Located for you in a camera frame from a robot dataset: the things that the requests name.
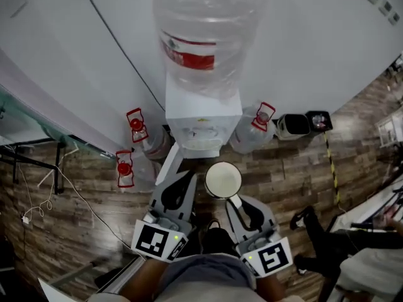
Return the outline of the white metal rack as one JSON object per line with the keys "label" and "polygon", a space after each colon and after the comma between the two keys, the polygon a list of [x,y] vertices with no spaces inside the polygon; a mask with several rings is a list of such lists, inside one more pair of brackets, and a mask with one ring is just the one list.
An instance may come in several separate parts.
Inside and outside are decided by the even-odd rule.
{"label": "white metal rack", "polygon": [[381,147],[403,142],[403,107],[380,120],[376,124]]}

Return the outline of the white mesh panel rack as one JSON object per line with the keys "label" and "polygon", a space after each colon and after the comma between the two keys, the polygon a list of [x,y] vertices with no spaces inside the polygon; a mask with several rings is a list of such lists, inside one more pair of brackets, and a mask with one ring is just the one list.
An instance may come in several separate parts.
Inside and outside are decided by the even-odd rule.
{"label": "white mesh panel rack", "polygon": [[135,273],[143,265],[144,261],[140,257],[135,257],[122,270],[117,272],[110,280],[106,282],[96,293],[92,294],[86,300],[76,299],[60,290],[60,287],[68,282],[75,280],[77,277],[92,271],[96,266],[101,264],[100,260],[94,260],[78,269],[75,269],[57,279],[46,282],[38,278],[40,287],[45,294],[48,302],[129,302],[128,299],[119,295],[123,287],[135,275]]}

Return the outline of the large clear water bottle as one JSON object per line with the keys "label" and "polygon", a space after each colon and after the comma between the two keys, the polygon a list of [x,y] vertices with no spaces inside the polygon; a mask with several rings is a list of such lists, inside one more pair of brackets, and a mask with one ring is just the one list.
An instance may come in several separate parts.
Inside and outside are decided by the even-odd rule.
{"label": "large clear water bottle", "polygon": [[153,0],[167,74],[189,92],[232,97],[266,5],[267,0]]}

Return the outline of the black frame white table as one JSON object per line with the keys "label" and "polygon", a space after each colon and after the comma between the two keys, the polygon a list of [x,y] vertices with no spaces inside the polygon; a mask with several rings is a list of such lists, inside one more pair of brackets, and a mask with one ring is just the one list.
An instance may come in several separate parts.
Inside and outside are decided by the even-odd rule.
{"label": "black frame white table", "polygon": [[[357,207],[339,215],[331,227],[332,233],[347,234],[348,231],[370,236],[371,243],[385,244],[386,239],[376,239],[377,235],[396,234],[372,228],[364,231],[364,224],[374,218],[391,213],[390,219],[403,227],[403,175],[397,183],[389,185]],[[403,302],[403,243],[396,249],[364,248],[350,255],[340,265],[341,273],[336,285],[352,293],[368,293],[370,302]]]}

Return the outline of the yellow black hazard tape strip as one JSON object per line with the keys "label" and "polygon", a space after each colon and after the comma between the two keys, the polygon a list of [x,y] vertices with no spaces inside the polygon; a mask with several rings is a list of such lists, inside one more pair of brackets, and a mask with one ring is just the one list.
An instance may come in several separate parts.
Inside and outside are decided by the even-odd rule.
{"label": "yellow black hazard tape strip", "polygon": [[340,197],[340,192],[339,192],[339,188],[338,188],[338,179],[337,179],[337,175],[336,175],[336,168],[334,165],[334,161],[332,159],[332,154],[331,154],[331,149],[329,146],[329,140],[327,137],[327,133],[324,132],[323,133],[324,136],[324,141],[326,144],[326,150],[327,150],[327,157],[329,159],[329,164],[330,164],[330,168],[331,168],[331,173],[332,173],[332,179],[333,179],[333,184],[334,184],[334,190],[335,190],[335,200],[334,202],[339,205],[341,197]]}

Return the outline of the white dispenser door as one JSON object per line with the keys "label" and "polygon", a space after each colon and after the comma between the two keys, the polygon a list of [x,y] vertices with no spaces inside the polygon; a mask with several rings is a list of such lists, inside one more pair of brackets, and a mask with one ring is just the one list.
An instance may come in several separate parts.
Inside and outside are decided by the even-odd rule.
{"label": "white dispenser door", "polygon": [[157,176],[155,185],[158,186],[167,177],[175,175],[183,161],[183,154],[177,142],[171,147],[162,167]]}

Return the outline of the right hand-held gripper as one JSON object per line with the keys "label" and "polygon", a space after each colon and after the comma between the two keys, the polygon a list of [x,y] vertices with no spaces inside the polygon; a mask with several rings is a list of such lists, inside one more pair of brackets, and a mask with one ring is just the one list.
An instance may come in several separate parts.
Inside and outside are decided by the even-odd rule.
{"label": "right hand-held gripper", "polygon": [[[225,209],[236,238],[236,251],[254,277],[267,277],[293,264],[288,238],[274,233],[277,223],[268,205],[241,196],[241,199],[228,199]],[[242,210],[249,223],[242,217]]]}

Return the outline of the person's left forearm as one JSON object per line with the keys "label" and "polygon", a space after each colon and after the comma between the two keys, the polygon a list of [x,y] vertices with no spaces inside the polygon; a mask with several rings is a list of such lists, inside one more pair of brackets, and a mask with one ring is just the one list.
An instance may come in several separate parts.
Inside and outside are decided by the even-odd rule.
{"label": "person's left forearm", "polygon": [[164,261],[148,259],[122,287],[120,295],[130,302],[152,302],[159,281],[169,264]]}

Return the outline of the white slotted drip tray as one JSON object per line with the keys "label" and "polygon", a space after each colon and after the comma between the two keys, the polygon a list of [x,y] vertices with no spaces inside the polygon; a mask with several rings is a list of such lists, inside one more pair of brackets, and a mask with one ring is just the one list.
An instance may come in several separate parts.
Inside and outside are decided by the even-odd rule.
{"label": "white slotted drip tray", "polygon": [[222,141],[219,138],[210,139],[191,139],[185,141],[183,148],[192,151],[207,151],[220,148],[222,146]]}

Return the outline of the white trash bin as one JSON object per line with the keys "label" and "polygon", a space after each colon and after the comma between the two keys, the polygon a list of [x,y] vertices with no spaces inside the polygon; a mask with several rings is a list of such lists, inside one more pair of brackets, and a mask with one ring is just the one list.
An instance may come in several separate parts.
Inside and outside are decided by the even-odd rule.
{"label": "white trash bin", "polygon": [[280,140],[296,140],[310,132],[308,118],[303,114],[285,114],[276,122],[276,135]]}

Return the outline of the person's right forearm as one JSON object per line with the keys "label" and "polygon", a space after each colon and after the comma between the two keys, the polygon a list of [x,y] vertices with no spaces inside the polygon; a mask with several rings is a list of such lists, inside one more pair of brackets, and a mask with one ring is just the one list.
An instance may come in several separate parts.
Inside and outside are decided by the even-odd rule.
{"label": "person's right forearm", "polygon": [[266,302],[280,302],[286,298],[286,291],[275,274],[257,278],[256,292]]}

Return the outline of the person's light shirt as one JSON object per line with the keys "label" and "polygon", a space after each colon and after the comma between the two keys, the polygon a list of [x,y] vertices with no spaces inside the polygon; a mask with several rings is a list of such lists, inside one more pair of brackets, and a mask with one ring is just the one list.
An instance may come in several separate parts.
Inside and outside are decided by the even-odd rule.
{"label": "person's light shirt", "polygon": [[184,282],[168,287],[152,302],[266,302],[247,287]]}

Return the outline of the white cup black rim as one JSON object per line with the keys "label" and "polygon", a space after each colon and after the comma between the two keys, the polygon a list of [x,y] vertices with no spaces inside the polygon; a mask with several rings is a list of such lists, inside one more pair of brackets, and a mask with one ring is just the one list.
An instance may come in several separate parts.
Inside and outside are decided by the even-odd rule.
{"label": "white cup black rim", "polygon": [[229,162],[217,162],[205,173],[205,189],[214,198],[230,200],[239,209],[242,201],[239,191],[242,186],[242,175],[239,169]]}

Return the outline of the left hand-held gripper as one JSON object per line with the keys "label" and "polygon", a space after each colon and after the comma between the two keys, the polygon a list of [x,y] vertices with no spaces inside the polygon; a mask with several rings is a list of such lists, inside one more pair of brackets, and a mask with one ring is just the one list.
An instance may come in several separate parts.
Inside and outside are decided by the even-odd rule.
{"label": "left hand-held gripper", "polygon": [[150,208],[135,222],[132,251],[163,262],[174,261],[188,243],[197,175],[183,171],[156,186]]}

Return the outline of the frosted glass partition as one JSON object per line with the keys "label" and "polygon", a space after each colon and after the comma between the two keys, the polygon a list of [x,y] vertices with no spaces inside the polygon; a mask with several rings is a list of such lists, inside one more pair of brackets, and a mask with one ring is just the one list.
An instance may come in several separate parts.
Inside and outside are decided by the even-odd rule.
{"label": "frosted glass partition", "polygon": [[74,150],[89,150],[107,159],[114,155],[73,135],[53,121],[37,113],[15,98],[0,84],[0,146],[11,148],[22,145],[60,142]]}

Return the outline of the clear water jug red cap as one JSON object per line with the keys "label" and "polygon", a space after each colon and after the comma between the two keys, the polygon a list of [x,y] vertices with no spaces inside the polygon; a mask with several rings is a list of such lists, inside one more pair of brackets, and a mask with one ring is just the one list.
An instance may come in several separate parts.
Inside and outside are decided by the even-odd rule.
{"label": "clear water jug red cap", "polygon": [[135,108],[126,113],[132,134],[133,147],[143,151],[150,160],[166,158],[171,142],[166,129],[154,115],[141,108]]}
{"label": "clear water jug red cap", "polygon": [[115,155],[117,186],[122,192],[153,192],[161,169],[158,162],[151,161],[138,150],[121,150]]}
{"label": "clear water jug red cap", "polygon": [[248,154],[270,142],[276,133],[272,121],[275,111],[267,102],[258,102],[244,108],[229,138],[232,149],[239,154]]}

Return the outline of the white water dispenser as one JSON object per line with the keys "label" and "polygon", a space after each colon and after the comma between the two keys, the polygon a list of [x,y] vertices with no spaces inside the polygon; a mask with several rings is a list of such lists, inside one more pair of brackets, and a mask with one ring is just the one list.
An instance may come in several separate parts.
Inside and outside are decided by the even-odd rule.
{"label": "white water dispenser", "polygon": [[[184,158],[218,157],[241,116],[239,92],[228,99],[211,98],[183,89],[170,74],[166,74],[166,121]],[[221,139],[222,146],[207,151],[183,148],[187,140],[210,138]]]}

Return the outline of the black trash bin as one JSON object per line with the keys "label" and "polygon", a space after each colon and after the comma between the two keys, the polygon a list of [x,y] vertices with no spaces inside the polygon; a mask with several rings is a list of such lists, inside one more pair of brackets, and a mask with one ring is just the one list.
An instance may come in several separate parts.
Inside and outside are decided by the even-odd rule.
{"label": "black trash bin", "polygon": [[305,115],[311,132],[323,133],[333,129],[331,117],[327,111],[308,111]]}

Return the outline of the black metal frame table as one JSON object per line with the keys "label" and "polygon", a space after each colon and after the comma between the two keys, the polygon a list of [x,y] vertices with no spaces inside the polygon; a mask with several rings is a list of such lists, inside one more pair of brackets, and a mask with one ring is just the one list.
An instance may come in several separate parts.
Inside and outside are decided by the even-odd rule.
{"label": "black metal frame table", "polygon": [[[56,144],[55,164],[48,164],[42,161],[34,160],[23,155],[26,148],[32,148],[37,145],[45,145],[48,143]],[[11,145],[0,145],[0,162],[10,165],[13,168],[12,181],[13,184],[19,184],[18,180],[18,167],[20,164],[30,164],[37,167],[50,169],[53,172],[54,181],[54,194],[62,194],[64,192],[63,186],[59,186],[59,171],[61,163],[61,151],[65,149],[65,142],[58,142],[52,138],[43,138],[29,142],[17,142]]]}

